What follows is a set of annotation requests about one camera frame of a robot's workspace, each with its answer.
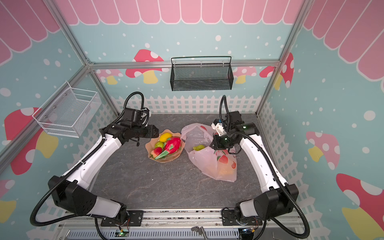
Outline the yellow lemon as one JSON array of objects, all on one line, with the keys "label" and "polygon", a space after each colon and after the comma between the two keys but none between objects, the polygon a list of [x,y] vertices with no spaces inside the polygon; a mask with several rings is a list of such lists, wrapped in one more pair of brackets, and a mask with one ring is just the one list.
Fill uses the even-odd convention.
[{"label": "yellow lemon", "polygon": [[168,139],[170,139],[173,135],[171,133],[163,133],[159,137],[159,142],[161,143],[166,143]]}]

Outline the pink printed plastic bag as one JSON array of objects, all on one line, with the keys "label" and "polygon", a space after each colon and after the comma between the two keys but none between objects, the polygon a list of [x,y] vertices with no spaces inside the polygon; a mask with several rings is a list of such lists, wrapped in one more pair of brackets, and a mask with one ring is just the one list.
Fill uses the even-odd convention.
[{"label": "pink printed plastic bag", "polygon": [[[217,134],[211,126],[194,123],[182,128],[181,139],[190,161],[206,176],[220,181],[237,180],[237,159],[234,150],[214,150],[210,147],[213,135]],[[193,147],[204,145],[200,151]]]}]

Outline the green custard apple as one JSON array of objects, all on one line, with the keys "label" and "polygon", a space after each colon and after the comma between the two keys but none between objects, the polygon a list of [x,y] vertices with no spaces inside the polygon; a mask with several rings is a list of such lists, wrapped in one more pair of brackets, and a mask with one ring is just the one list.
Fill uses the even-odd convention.
[{"label": "green custard apple", "polygon": [[204,145],[198,145],[198,146],[193,147],[193,150],[200,151],[200,150],[203,150],[204,148],[205,148]]}]

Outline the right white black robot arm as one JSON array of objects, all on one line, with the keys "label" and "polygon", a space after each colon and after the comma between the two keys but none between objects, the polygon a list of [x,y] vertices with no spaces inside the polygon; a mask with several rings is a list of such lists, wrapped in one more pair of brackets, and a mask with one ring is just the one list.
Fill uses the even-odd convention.
[{"label": "right white black robot arm", "polygon": [[[215,133],[210,147],[216,151],[235,155],[235,146],[239,146],[252,163],[262,191],[262,194],[254,199],[236,203],[232,210],[224,208],[223,224],[244,226],[240,235],[246,236],[247,239],[258,240],[265,232],[268,222],[273,221],[292,237],[308,238],[309,222],[296,202],[299,195],[298,187],[295,184],[288,184],[279,172],[264,147],[258,127],[254,123],[246,124],[240,112],[230,112],[226,96],[222,96],[219,110],[225,110],[226,113],[220,113],[219,118],[212,124]],[[296,233],[277,220],[277,217],[289,214],[293,210],[299,214],[303,222],[303,233]]]}]

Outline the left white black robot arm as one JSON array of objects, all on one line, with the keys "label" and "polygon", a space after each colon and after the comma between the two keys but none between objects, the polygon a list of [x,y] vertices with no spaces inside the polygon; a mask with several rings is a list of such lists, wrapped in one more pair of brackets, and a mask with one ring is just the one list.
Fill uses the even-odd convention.
[{"label": "left white black robot arm", "polygon": [[[159,136],[159,130],[149,125],[150,110],[141,104],[139,109],[128,108],[131,97],[141,92],[131,93],[120,115],[109,125],[99,130],[101,136],[91,150],[62,176],[53,176],[49,180],[49,190],[32,210],[30,223],[43,227],[75,217],[93,217],[111,219],[118,225],[130,219],[125,204],[108,200],[90,192],[90,184],[101,167],[124,143],[133,141],[138,146],[140,139],[152,139]],[[43,203],[52,197],[54,204],[70,214],[54,220],[40,222],[37,214]]]}]

